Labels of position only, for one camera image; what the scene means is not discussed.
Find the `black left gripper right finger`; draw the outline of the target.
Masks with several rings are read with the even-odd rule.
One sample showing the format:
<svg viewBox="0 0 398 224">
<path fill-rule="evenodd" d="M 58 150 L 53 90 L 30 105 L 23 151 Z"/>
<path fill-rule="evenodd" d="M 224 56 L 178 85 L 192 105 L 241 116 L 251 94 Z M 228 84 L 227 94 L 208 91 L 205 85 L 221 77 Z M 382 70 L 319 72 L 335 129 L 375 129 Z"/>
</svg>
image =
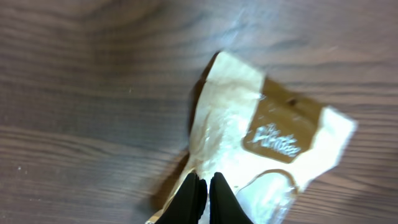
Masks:
<svg viewBox="0 0 398 224">
<path fill-rule="evenodd" d="M 252 224 L 220 172 L 210 182 L 210 224 Z"/>
</svg>

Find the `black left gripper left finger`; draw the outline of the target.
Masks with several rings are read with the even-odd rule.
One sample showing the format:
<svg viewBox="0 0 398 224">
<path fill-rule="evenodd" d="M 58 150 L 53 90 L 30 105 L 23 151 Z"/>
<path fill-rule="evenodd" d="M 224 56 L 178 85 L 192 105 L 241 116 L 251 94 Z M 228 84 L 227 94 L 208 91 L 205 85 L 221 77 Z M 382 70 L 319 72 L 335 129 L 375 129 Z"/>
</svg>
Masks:
<svg viewBox="0 0 398 224">
<path fill-rule="evenodd" d="M 171 203 L 155 224 L 198 224 L 203 215 L 208 191 L 204 179 L 190 173 Z"/>
</svg>

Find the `brown printed snack pouch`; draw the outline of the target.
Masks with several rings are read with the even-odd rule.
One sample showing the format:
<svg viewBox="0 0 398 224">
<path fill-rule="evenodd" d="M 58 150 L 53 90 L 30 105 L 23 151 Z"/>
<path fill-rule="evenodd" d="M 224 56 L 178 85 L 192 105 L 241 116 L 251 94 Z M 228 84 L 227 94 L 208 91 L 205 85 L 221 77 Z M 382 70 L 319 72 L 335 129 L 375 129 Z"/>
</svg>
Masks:
<svg viewBox="0 0 398 224">
<path fill-rule="evenodd" d="M 228 52 L 219 52 L 201 89 L 189 157 L 156 223 L 186 176 L 207 184 L 198 223 L 210 223 L 210 182 L 222 173 L 252 223 L 284 221 L 309 183 L 336 167 L 357 122 L 290 91 Z"/>
</svg>

